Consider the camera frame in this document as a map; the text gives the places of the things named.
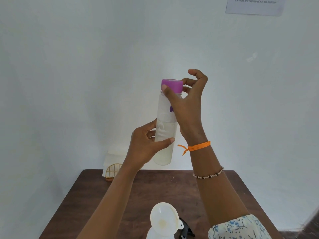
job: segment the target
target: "white container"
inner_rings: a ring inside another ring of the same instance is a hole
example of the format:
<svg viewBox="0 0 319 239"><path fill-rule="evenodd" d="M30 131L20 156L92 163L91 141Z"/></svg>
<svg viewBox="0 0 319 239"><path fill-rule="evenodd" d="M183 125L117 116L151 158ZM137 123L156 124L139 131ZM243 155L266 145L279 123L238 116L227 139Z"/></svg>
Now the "white container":
<svg viewBox="0 0 319 239"><path fill-rule="evenodd" d="M171 88L175 94L181 98L181 93L183 91L183 81L164 79L162 80L162 85L167 85ZM159 106L157 110L157 121L156 121L156 131L155 131L155 141L162 141L167 138L176 136L177 120L173 111L173 108L166 98L164 93L161 91L159 95ZM168 148L165 148L153 157L153 160L158 165L168 165L172 161L174 143L172 143Z"/></svg>
<svg viewBox="0 0 319 239"><path fill-rule="evenodd" d="M146 239L174 239L178 229L183 229L184 224L179 219L176 209L169 203L161 202L151 211L151 225Z"/></svg>

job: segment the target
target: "black object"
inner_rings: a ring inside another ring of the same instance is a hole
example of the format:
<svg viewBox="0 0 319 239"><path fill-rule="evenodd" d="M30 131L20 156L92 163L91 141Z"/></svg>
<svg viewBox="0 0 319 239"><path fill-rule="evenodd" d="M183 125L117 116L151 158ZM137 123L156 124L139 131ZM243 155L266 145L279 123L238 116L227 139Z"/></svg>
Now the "black object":
<svg viewBox="0 0 319 239"><path fill-rule="evenodd" d="M182 223L184 224L184 229L181 230L181 235L180 238L182 239L186 239L187 236L191 236L191 237L195 237L195 234L192 232L192 230L189 228L189 226L187 225L187 223L180 218L180 220L182 221Z"/></svg>

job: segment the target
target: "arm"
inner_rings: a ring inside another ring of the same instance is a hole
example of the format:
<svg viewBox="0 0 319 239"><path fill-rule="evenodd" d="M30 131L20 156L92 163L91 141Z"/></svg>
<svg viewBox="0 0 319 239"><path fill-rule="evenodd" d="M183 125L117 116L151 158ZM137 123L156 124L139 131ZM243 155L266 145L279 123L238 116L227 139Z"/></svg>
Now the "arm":
<svg viewBox="0 0 319 239"><path fill-rule="evenodd" d="M174 142L174 138L154 142L155 131L152 129L155 127L156 120L134 130L129 150L120 171L78 235L78 239L116 237L136 173L155 153Z"/></svg>
<svg viewBox="0 0 319 239"><path fill-rule="evenodd" d="M189 74L198 80L183 79L183 91L188 93L184 99L178 99L167 86L162 91L169 99L181 128L181 134L189 146L207 142L201 122L201 96L207 77L199 70L189 70ZM196 176L213 175L221 170L221 165L211 146L190 152L194 174ZM221 175L207 179L196 179L198 189L205 206L211 226L248 215L249 212L230 184L227 176Z"/></svg>

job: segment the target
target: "person's right hand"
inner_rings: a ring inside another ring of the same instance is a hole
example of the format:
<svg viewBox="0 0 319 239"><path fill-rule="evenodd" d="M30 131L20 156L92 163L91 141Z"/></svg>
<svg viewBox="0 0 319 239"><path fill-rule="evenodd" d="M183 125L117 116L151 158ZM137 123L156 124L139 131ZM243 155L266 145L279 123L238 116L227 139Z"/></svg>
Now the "person's right hand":
<svg viewBox="0 0 319 239"><path fill-rule="evenodd" d="M167 85L162 85L161 89L173 107L181 134L188 145L193 146L207 142L201 120L201 97L208 78L197 69L189 69L188 73L197 80L182 79L184 85L191 87L184 86L183 91L188 93L184 99L178 98Z"/></svg>

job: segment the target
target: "pink bottle lid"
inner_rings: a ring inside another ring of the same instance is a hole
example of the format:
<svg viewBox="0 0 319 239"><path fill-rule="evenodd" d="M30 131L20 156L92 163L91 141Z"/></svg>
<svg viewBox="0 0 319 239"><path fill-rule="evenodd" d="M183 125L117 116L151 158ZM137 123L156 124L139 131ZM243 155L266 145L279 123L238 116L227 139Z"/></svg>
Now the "pink bottle lid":
<svg viewBox="0 0 319 239"><path fill-rule="evenodd" d="M167 85L171 88L175 93L182 93L183 91L183 81L181 80L173 80L173 79L163 79L162 85Z"/></svg>

